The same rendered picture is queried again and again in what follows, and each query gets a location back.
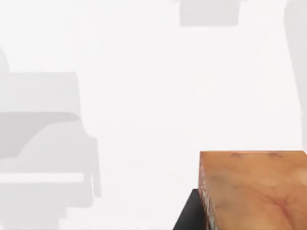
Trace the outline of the orange brown block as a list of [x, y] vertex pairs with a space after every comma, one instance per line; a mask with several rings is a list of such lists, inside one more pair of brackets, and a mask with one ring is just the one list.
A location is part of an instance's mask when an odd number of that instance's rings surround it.
[[202, 151], [205, 230], [307, 230], [307, 153]]

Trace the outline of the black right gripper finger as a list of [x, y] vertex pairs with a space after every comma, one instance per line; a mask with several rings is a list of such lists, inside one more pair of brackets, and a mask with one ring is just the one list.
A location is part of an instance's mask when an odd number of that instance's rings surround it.
[[205, 212], [197, 189], [192, 189], [173, 230], [206, 230]]

